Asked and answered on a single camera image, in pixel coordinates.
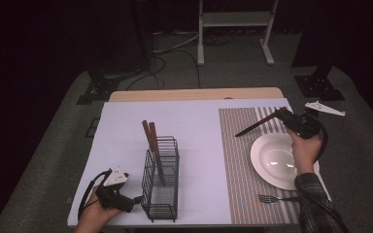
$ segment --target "sleeve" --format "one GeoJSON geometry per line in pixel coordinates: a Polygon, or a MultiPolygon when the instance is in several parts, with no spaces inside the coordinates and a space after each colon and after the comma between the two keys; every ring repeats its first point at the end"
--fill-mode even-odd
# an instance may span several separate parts
{"type": "Polygon", "coordinates": [[[337,221],[322,207],[308,198],[308,196],[313,197],[338,215],[333,203],[328,200],[318,176],[314,173],[302,174],[295,178],[295,183],[298,195],[301,197],[299,224],[302,232],[342,232],[337,221]]]}

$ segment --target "white plate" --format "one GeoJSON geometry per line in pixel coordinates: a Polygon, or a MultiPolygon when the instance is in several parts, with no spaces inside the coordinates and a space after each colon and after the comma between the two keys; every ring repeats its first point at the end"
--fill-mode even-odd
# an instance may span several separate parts
{"type": "MultiPolygon", "coordinates": [[[[256,139],[251,147],[251,162],[259,175],[268,183],[286,190],[296,190],[293,182],[297,174],[291,144],[289,134],[270,133],[256,139]]],[[[314,172],[319,170],[317,161],[314,172]]]]}

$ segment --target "human hand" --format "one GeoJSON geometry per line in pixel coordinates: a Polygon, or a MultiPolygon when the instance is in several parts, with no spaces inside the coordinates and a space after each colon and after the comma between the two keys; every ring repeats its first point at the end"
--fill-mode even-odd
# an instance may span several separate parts
{"type": "Polygon", "coordinates": [[[75,228],[75,233],[100,232],[102,227],[104,227],[110,219],[119,215],[121,212],[115,208],[105,210],[98,201],[96,189],[98,189],[98,186],[92,189],[92,193],[89,196],[89,200],[86,202],[80,221],[75,228]]]}
{"type": "Polygon", "coordinates": [[[302,139],[287,127],[286,130],[292,138],[292,156],[298,175],[314,173],[314,163],[322,145],[320,136],[315,135],[310,139],[302,139]]]}

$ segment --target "black knife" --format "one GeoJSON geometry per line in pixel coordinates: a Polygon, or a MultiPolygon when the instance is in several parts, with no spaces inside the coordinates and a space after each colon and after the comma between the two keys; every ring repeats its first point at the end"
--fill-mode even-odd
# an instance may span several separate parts
{"type": "MultiPolygon", "coordinates": [[[[283,108],[281,108],[281,109],[279,109],[279,110],[277,110],[277,111],[282,111],[282,112],[284,112],[284,111],[287,111],[287,108],[286,108],[286,107],[283,107],[283,108]]],[[[255,124],[251,125],[250,127],[244,129],[243,131],[239,132],[237,135],[235,135],[235,137],[240,137],[240,136],[242,136],[242,135],[244,135],[244,134],[250,132],[251,130],[253,130],[253,129],[259,127],[261,124],[265,123],[266,121],[272,119],[273,117],[275,117],[275,114],[276,114],[277,111],[275,111],[273,114],[271,114],[271,115],[269,115],[269,116],[266,116],[264,119],[262,119],[262,120],[260,120],[259,122],[257,122],[257,123],[255,123],[255,124]]]]}

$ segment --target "wire basket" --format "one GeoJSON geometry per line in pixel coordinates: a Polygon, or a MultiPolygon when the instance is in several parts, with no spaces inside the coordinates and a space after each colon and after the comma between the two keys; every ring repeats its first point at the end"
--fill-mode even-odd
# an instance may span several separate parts
{"type": "Polygon", "coordinates": [[[141,202],[148,218],[175,219],[178,217],[178,168],[180,157],[174,137],[157,137],[159,156],[147,150],[141,202]]]}

